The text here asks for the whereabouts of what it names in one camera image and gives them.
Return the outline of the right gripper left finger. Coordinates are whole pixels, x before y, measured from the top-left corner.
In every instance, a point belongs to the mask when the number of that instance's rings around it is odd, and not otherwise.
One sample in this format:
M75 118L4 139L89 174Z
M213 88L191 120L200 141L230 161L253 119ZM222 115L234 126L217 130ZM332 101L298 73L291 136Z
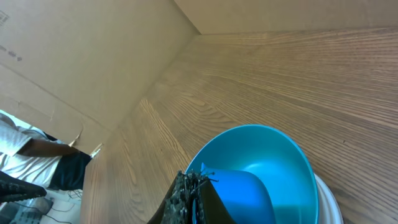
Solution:
M194 185L191 177L182 171L178 171L159 208L147 223L192 223Z

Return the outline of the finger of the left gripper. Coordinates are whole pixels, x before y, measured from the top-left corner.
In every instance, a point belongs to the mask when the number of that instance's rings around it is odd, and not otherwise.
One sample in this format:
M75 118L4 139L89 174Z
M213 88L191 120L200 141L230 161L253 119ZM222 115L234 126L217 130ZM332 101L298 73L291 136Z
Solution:
M38 185L25 182L1 172L1 202L17 202L44 197L47 191Z

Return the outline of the blue plastic measuring scoop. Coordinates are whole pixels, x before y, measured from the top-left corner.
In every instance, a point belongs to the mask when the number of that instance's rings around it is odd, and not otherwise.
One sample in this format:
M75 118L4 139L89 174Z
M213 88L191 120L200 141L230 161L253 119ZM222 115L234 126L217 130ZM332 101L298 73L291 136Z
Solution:
M275 224L269 193L262 181L243 170L215 169L201 165L224 207L236 223Z

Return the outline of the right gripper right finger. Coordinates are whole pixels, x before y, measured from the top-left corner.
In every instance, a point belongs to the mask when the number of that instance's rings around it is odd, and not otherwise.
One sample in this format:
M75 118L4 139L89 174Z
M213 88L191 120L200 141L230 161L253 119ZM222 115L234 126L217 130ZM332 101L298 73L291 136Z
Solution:
M197 224L235 224L228 213L220 196L216 192L212 180L202 178L195 189L194 221Z

